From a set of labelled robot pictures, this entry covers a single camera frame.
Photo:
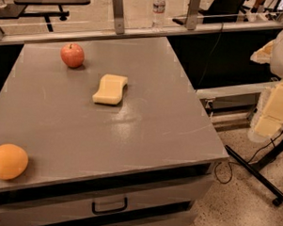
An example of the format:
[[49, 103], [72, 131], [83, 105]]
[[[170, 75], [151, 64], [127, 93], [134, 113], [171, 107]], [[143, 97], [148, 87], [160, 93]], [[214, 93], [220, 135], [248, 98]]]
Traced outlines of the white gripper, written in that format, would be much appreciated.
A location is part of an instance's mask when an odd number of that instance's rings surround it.
[[[283, 30], [274, 41], [255, 51], [250, 59], [260, 64], [269, 64], [271, 72], [283, 79]], [[250, 122], [248, 138], [264, 142], [283, 127], [283, 80], [273, 88], [265, 89], [259, 96], [257, 111]]]

